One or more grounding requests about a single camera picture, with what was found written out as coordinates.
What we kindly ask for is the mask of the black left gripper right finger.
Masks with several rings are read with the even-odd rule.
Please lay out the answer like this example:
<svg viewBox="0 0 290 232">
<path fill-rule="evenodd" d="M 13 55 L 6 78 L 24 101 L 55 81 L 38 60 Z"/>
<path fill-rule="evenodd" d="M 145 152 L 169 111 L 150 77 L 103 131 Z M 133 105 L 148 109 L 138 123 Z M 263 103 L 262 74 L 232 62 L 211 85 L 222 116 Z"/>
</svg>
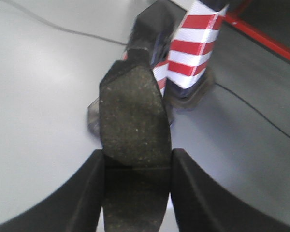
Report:
<svg viewBox="0 0 290 232">
<path fill-rule="evenodd" d="M 290 232 L 223 188 L 181 148 L 172 151 L 171 198 L 181 232 Z"/>
</svg>

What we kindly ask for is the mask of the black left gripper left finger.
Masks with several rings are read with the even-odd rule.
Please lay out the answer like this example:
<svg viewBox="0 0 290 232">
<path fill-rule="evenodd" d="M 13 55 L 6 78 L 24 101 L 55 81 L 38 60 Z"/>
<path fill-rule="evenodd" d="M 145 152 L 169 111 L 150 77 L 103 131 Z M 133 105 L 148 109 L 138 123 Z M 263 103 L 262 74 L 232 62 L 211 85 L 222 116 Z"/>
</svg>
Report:
<svg viewBox="0 0 290 232">
<path fill-rule="evenodd" d="M 46 199 L 0 225 L 0 232 L 94 232 L 104 192 L 104 156 L 95 150 Z"/>
</svg>

